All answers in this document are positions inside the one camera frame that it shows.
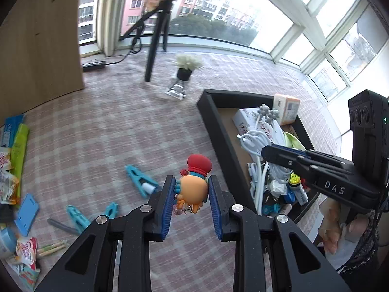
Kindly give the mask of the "grapefruit hand cream tube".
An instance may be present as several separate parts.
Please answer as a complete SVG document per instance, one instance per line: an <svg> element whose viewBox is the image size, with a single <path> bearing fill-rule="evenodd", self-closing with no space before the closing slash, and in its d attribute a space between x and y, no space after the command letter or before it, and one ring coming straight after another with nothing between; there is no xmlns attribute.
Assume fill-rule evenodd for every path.
<svg viewBox="0 0 389 292"><path fill-rule="evenodd" d="M28 291L34 291L35 285L38 281L40 275L40 268L33 270L29 266L23 263L18 264L9 264L8 266L18 275L18 278L21 280L23 285L27 288Z"/></svg>

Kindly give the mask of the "wooden chopsticks pair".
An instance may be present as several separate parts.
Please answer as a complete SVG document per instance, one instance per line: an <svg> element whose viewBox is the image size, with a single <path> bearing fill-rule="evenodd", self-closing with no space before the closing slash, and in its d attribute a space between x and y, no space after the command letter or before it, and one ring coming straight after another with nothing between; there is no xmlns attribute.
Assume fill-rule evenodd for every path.
<svg viewBox="0 0 389 292"><path fill-rule="evenodd" d="M59 241L50 245L43 246L37 250L37 257L42 258L44 256L52 255L53 253L64 249L67 246L66 241Z"/></svg>

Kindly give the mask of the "grey metal rod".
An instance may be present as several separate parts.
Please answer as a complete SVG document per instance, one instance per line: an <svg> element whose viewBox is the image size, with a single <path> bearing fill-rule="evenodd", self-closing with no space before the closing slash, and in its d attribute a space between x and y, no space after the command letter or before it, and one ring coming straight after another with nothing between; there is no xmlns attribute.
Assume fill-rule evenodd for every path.
<svg viewBox="0 0 389 292"><path fill-rule="evenodd" d="M71 228L63 223L60 223L52 218L48 218L47 223L49 223L49 225L53 226L54 228L60 229L66 233L69 233L72 235L79 235L79 232L76 229Z"/></svg>

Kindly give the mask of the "blue phone stand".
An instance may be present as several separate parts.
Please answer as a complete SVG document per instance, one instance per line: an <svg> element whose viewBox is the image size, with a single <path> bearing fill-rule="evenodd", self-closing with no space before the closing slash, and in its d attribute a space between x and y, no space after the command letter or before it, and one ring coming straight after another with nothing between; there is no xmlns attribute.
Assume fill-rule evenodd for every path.
<svg viewBox="0 0 389 292"><path fill-rule="evenodd" d="M25 196L15 219L15 225L21 236L26 237L28 235L39 209L40 206L38 202L30 193L28 193Z"/></svg>

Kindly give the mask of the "orange white tissue pack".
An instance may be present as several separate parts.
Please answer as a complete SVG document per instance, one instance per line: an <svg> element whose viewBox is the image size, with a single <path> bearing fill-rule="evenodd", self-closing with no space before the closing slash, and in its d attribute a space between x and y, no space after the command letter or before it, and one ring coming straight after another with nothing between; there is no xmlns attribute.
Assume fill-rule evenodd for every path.
<svg viewBox="0 0 389 292"><path fill-rule="evenodd" d="M288 125L295 122L300 106L300 99L284 94L275 94L272 108L278 110L279 125Z"/></svg>

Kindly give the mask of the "green packet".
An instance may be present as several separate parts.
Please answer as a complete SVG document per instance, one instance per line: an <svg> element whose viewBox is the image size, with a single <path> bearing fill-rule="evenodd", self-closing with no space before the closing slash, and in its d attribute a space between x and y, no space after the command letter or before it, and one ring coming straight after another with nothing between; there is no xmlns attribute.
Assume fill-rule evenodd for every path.
<svg viewBox="0 0 389 292"><path fill-rule="evenodd" d="M11 162L13 164L13 169L11 173L18 178L19 182L16 188L16 204L17 208L20 207L21 204L21 178L22 178L22 170L24 165L24 156L26 153L26 145L28 140L30 129L29 127L21 123L19 124L17 133L15 135L13 147L11 150Z"/></svg>

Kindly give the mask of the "small flower vase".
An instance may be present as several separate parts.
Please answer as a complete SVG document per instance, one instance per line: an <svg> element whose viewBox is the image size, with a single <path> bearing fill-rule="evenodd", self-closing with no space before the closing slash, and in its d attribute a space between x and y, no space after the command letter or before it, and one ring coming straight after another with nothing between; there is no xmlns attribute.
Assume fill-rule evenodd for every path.
<svg viewBox="0 0 389 292"><path fill-rule="evenodd" d="M166 94L172 98L184 100L191 75L203 66L203 61L195 54L178 53L175 58L175 65L177 66L177 72L173 76Z"/></svg>

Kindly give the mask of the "black tray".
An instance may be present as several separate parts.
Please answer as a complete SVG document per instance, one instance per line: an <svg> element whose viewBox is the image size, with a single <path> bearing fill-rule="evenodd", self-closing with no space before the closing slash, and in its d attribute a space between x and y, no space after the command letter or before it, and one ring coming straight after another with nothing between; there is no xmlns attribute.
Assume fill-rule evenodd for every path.
<svg viewBox="0 0 389 292"><path fill-rule="evenodd" d="M223 177L237 203L254 211L249 192L247 163L251 156L242 149L232 117L239 109L272 106L273 97L248 92L206 89L197 107L208 131Z"/></svg>

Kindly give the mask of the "teal clothespin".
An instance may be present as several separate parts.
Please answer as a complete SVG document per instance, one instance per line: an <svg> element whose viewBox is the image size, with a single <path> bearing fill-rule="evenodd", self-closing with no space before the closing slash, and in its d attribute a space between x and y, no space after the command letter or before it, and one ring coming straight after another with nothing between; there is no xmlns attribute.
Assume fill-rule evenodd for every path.
<svg viewBox="0 0 389 292"><path fill-rule="evenodd" d="M160 185L138 168L127 165L125 170L142 197L148 198L160 190Z"/></svg>

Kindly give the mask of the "white artificial berry stem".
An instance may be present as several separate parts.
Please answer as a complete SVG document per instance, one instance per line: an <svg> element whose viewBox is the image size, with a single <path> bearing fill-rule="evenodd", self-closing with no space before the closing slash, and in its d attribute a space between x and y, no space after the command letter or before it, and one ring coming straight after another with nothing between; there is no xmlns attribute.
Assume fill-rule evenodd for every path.
<svg viewBox="0 0 389 292"><path fill-rule="evenodd" d="M277 121L280 113L277 109L270 109L267 105L262 104L257 110L257 122L266 122L269 125L273 125L274 121Z"/></svg>

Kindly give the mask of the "orange red toy figure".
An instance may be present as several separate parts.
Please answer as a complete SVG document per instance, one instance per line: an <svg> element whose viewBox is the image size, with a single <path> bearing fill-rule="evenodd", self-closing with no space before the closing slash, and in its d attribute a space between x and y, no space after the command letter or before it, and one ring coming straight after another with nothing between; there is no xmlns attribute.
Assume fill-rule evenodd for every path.
<svg viewBox="0 0 389 292"><path fill-rule="evenodd" d="M211 161L202 154L191 154L186 168L180 171L181 178L174 187L175 209L178 214L196 214L208 197L208 174L212 170Z"/></svg>

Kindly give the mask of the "pink plaid tablecloth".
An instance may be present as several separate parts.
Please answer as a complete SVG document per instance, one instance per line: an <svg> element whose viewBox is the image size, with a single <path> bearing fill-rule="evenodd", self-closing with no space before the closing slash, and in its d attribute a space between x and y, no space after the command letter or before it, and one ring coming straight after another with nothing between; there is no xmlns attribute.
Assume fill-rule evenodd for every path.
<svg viewBox="0 0 389 292"><path fill-rule="evenodd" d="M88 219L116 203L121 215L144 203L125 168L133 165L158 183L178 175L191 154L203 154L225 185L212 143L196 106L206 89L290 94L301 101L299 117L316 150L335 154L337 141L305 76L285 65L238 55L202 54L184 100L166 94L177 68L173 53L159 54L152 80L144 81L146 53L83 76L83 90L25 115L30 129L23 193L40 209L30 236L41 246L70 245L74 236L47 222L70 224L67 207Z"/></svg>

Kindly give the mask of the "black tripod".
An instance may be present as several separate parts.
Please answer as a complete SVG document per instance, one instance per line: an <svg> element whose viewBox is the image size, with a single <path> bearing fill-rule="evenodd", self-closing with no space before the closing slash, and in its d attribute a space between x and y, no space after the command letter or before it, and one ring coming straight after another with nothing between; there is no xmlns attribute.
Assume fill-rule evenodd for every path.
<svg viewBox="0 0 389 292"><path fill-rule="evenodd" d="M136 31L135 37L133 38L130 46L130 50L134 50L134 46L140 39L143 30L145 29L146 21L152 16L157 14L156 24L154 31L152 33L151 44L148 51L148 60L146 64L146 70L144 74L144 81L150 82L152 77L152 70L154 67L154 62L156 58L156 53L158 50L159 39L163 36L163 50L167 50L168 43L168 30L169 30L169 20L170 14L173 7L173 0L161 0L157 7L145 13L138 21L136 21L130 29L128 29L122 36L119 37L119 41L128 38L134 31Z"/></svg>

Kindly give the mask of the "white bottle blue cap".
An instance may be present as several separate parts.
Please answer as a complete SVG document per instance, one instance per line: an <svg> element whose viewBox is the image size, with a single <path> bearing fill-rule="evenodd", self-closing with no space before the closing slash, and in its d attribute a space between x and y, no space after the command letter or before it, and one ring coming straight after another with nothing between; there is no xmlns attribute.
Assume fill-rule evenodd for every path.
<svg viewBox="0 0 389 292"><path fill-rule="evenodd" d="M17 238L12 229L4 228L0 234L0 258L5 259L15 253Z"/></svg>

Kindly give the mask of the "coffee mate sachet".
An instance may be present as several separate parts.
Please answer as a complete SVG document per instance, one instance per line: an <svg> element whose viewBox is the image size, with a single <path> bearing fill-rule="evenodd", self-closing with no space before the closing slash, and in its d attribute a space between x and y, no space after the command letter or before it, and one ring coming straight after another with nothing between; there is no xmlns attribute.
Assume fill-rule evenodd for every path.
<svg viewBox="0 0 389 292"><path fill-rule="evenodd" d="M38 240L35 237L19 237L16 245L17 262L36 270L37 248Z"/></svg>

